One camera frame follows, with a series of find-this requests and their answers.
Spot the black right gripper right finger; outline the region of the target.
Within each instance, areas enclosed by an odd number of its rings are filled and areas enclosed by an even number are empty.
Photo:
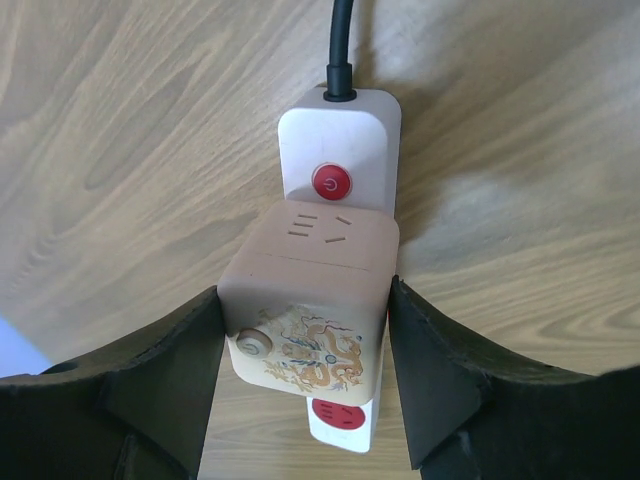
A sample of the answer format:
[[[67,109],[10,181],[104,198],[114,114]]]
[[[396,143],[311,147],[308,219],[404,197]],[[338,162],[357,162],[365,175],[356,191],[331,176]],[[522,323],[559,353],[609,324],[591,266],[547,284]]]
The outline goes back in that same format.
[[[635,479],[639,370],[517,354],[399,279],[389,332],[411,466],[425,479]]]

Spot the beige cube adapter dragon print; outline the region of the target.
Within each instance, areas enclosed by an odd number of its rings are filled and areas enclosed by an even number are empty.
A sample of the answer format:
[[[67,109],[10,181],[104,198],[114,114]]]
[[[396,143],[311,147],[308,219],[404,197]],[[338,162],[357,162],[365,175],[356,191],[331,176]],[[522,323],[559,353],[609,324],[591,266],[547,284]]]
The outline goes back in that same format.
[[[281,200],[217,293],[245,382],[348,406],[371,400],[382,361],[399,227],[388,214]]]

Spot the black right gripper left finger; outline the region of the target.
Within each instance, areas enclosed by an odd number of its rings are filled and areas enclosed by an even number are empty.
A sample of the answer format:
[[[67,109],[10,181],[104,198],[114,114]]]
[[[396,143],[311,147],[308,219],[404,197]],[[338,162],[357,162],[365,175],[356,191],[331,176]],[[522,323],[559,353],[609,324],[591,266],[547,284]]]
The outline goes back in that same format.
[[[101,348],[2,378],[2,478],[197,478],[224,343],[209,288]]]

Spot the white power strip red sockets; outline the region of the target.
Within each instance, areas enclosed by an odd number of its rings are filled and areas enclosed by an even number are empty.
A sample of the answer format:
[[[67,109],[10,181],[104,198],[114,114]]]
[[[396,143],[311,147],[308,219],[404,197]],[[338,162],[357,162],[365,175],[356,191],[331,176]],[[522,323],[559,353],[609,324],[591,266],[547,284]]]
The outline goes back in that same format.
[[[371,449],[379,413],[382,340],[396,270],[399,227],[394,220],[401,108],[382,90],[360,89],[330,102],[320,87],[305,94],[278,123],[284,196],[304,210],[293,235],[301,257],[328,268],[334,287],[327,317],[337,329],[321,333],[323,354],[302,369],[328,390],[306,401],[311,435],[354,453]]]

